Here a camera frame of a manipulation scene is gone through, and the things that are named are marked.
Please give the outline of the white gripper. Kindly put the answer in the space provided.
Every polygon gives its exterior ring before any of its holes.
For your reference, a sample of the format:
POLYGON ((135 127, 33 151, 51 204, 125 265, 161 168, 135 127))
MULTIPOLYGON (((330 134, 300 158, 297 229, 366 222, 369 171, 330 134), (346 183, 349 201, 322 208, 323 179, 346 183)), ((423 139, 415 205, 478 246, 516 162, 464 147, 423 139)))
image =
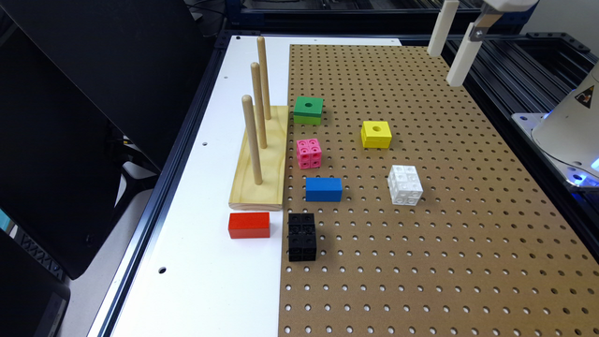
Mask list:
MULTIPOLYGON (((538 0, 483 0, 486 4, 501 12, 523 12, 538 3, 538 0)), ((431 57, 441 55, 446 38, 450 31, 458 10, 459 0, 445 0, 437 16, 427 52, 431 57)), ((460 44, 446 77, 447 83, 452 87, 462 86, 472 64, 482 46, 481 40, 471 40, 475 31, 475 24, 471 22, 460 44)))

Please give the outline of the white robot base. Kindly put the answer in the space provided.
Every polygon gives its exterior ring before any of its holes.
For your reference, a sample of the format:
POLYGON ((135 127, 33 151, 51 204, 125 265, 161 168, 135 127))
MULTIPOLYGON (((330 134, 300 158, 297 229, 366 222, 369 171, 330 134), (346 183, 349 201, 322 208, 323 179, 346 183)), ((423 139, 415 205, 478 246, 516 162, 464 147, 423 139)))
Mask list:
POLYGON ((512 120, 561 174, 567 186, 598 188, 598 67, 547 113, 512 120))

